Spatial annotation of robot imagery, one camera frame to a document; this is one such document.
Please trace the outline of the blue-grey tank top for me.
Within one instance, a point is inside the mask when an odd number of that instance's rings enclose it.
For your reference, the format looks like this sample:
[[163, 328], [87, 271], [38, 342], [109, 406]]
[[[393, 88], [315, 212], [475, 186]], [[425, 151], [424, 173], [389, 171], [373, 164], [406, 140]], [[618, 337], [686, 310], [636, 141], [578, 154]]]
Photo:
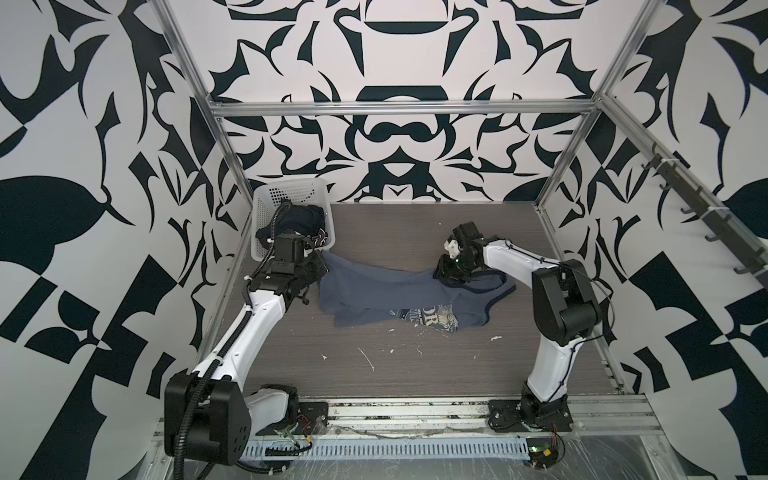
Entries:
[[430, 271], [366, 266], [331, 252], [323, 260], [329, 271], [319, 281], [319, 306], [334, 317], [337, 328], [402, 320], [455, 333], [486, 325], [491, 308], [516, 290], [509, 276], [495, 270], [480, 271], [452, 287]]

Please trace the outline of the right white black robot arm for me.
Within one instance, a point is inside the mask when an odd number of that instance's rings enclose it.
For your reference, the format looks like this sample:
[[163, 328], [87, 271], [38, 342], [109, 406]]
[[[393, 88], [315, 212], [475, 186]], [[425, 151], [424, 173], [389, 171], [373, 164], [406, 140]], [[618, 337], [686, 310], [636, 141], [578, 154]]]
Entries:
[[436, 278], [448, 284], [468, 282], [479, 270], [504, 273], [532, 291], [533, 319], [540, 333], [534, 367], [514, 409], [493, 407], [489, 423], [501, 430], [511, 420], [538, 428], [565, 412], [567, 382], [581, 348], [591, 340], [603, 313], [592, 281], [578, 261], [557, 261], [499, 236], [485, 236], [467, 222], [444, 243]]

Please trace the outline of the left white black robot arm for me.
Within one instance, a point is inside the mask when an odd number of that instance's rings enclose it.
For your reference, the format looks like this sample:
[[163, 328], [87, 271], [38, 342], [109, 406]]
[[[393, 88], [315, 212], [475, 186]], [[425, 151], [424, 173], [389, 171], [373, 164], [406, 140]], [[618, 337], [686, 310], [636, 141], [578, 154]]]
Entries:
[[236, 319], [212, 351], [165, 388], [164, 447], [183, 475], [187, 460], [233, 465], [252, 433], [285, 425], [297, 409], [295, 393], [266, 386], [247, 396], [244, 386], [269, 334], [294, 300], [328, 271], [319, 251], [297, 233], [278, 235], [271, 252], [245, 284]]

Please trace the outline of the white plastic laundry basket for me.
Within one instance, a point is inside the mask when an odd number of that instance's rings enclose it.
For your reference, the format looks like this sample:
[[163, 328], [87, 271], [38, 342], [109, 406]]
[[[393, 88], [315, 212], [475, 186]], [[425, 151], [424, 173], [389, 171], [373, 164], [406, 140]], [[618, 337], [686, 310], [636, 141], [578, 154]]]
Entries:
[[331, 209], [329, 183], [322, 178], [281, 180], [258, 187], [253, 193], [253, 211], [250, 224], [250, 252], [255, 261], [263, 259], [267, 248], [257, 240], [257, 231], [267, 227], [283, 200], [294, 205], [315, 205], [323, 210], [326, 239], [320, 250], [331, 249], [336, 241]]

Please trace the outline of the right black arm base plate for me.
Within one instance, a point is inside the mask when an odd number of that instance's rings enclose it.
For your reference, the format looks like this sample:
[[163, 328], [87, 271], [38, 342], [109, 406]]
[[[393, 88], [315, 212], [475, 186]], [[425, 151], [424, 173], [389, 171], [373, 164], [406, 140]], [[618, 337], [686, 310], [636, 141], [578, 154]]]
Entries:
[[572, 415], [567, 397], [539, 402], [535, 397], [488, 402], [488, 426], [497, 433], [571, 432]]

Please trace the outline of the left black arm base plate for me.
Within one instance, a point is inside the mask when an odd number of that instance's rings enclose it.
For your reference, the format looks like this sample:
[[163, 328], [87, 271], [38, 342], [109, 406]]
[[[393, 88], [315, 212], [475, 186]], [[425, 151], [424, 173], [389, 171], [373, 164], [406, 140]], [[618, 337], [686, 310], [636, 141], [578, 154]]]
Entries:
[[326, 432], [329, 404], [325, 401], [301, 401], [296, 422], [291, 430], [294, 436], [314, 436]]

